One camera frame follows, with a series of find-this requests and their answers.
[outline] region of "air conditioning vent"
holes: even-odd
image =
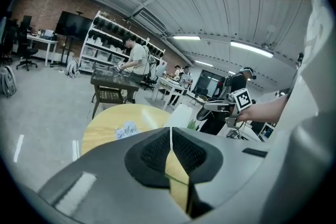
[[[151,30],[153,29],[152,26],[154,26],[157,30],[154,31],[157,34],[162,34],[166,32],[166,26],[157,18],[155,17],[150,11],[148,11],[147,9],[143,8],[136,16],[135,16],[136,20],[139,20],[141,23],[144,23],[146,27],[151,28]]]

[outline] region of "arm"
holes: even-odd
[[[265,104],[253,104],[242,110],[240,121],[278,122],[287,103],[287,95]]]
[[[139,64],[139,61],[137,60],[137,61],[131,61],[131,62],[127,62],[127,63],[125,63],[124,65],[122,65],[121,67],[120,67],[120,70],[124,70],[125,68],[127,68],[127,67],[134,67],[134,66],[136,66],[136,65],[138,65]]]

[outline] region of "backpack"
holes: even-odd
[[[79,77],[78,62],[75,60],[70,61],[64,73],[72,79]]]
[[[15,75],[10,66],[0,69],[0,92],[11,97],[17,90]]]

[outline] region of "white ceiling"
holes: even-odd
[[[188,59],[211,63],[214,72],[238,72],[242,66],[250,66],[258,73],[254,84],[249,83],[265,92],[289,87],[297,56],[303,51],[311,11],[308,0],[99,1],[125,17],[145,7],[164,24],[168,41]],[[175,34],[198,34],[202,40],[176,41],[170,38]],[[269,59],[230,47],[232,39],[257,46],[264,42],[272,44],[275,56]]]

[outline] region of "ceiling light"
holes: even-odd
[[[246,45],[246,44],[242,44],[242,43],[231,41],[231,46],[234,46],[234,47],[237,47],[237,48],[241,48],[241,49],[250,50],[250,51],[256,52],[258,54],[264,55],[264,56],[266,56],[268,58],[272,58],[273,57],[273,53],[267,52],[267,51],[262,50],[262,49],[258,49],[258,48],[254,47],[254,46],[251,46],[251,45]]]
[[[173,36],[175,39],[201,40],[199,36]]]
[[[197,61],[197,60],[195,60],[195,62],[200,63],[200,64],[205,65],[205,66],[213,67],[213,65],[210,65],[209,63],[200,62],[200,61]]]

